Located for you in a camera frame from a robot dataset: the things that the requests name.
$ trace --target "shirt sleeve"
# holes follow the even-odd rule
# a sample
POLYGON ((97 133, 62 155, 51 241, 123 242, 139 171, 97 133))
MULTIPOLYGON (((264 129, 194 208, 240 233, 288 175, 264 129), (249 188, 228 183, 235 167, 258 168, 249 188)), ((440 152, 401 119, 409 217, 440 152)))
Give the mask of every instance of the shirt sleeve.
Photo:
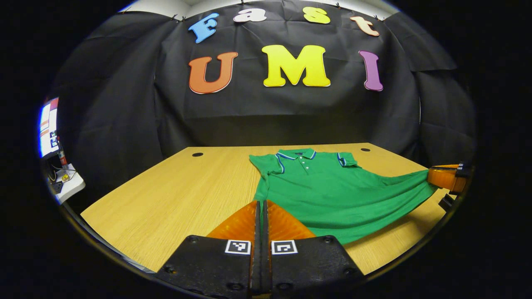
POLYGON ((283 173, 283 167, 275 155, 253 156, 250 155, 250 161, 257 167, 261 173, 261 179, 255 192, 255 200, 264 201, 268 198, 269 181, 268 175, 271 173, 283 173))
POLYGON ((360 167, 351 153, 338 153, 337 157, 342 167, 360 167))

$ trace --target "white wall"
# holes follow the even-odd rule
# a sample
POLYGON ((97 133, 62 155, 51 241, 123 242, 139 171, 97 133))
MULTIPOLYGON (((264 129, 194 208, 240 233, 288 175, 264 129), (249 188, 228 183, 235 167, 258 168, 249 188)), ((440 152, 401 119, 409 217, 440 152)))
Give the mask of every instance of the white wall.
POLYGON ((190 5, 181 0, 138 0, 130 5, 124 7, 123 11, 146 11, 158 14, 167 15, 169 17, 176 16, 177 20, 181 20, 182 16, 190 10, 190 5))
MULTIPOLYGON (((253 2, 261 0, 244 0, 244 2, 253 2)), ((311 2, 320 2, 330 5, 336 5, 338 2, 341 7, 358 11, 367 15, 377 15, 379 19, 387 18, 398 12, 395 7, 381 0, 306 0, 311 2)), ((146 11, 167 16, 178 14, 176 19, 181 17, 190 17, 219 7, 234 5, 240 3, 240 0, 138 0, 131 5, 126 6, 122 11, 146 11)))

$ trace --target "cable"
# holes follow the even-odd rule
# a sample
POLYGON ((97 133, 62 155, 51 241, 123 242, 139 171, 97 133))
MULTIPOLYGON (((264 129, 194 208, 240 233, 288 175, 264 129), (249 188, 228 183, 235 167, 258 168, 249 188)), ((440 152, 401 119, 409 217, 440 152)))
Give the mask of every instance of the cable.
POLYGON ((59 169, 59 170, 69 170, 69 171, 73 171, 73 172, 78 172, 77 170, 74 170, 74 169, 67 169, 67 168, 59 168, 59 167, 55 167, 52 165, 53 168, 55 169, 59 169))

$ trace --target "computer monitor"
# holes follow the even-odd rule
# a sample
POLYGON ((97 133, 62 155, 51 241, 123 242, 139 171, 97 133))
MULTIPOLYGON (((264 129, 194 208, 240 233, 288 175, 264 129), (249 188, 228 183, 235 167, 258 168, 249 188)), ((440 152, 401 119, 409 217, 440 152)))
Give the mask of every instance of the computer monitor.
POLYGON ((59 154, 57 141, 57 104, 59 98, 52 99, 43 105, 40 113, 39 143, 40 157, 47 159, 59 154))

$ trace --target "black clip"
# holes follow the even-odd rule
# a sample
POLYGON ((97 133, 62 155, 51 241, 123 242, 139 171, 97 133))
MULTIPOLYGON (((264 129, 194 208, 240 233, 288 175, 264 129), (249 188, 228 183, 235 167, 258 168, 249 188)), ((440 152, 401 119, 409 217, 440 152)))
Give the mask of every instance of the black clip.
POLYGON ((454 203, 454 199, 449 196, 449 194, 445 194, 445 196, 442 198, 442 200, 439 201, 438 205, 445 211, 448 212, 451 209, 451 206, 454 203))

